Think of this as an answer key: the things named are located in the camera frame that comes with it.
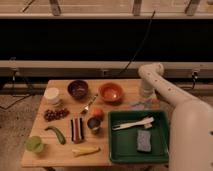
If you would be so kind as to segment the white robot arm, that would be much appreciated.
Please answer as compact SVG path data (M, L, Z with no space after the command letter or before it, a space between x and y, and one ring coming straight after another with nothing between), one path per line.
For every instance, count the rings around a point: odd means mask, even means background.
M173 107L169 171L213 171L213 106L165 80L161 63L142 65L140 93L154 91Z

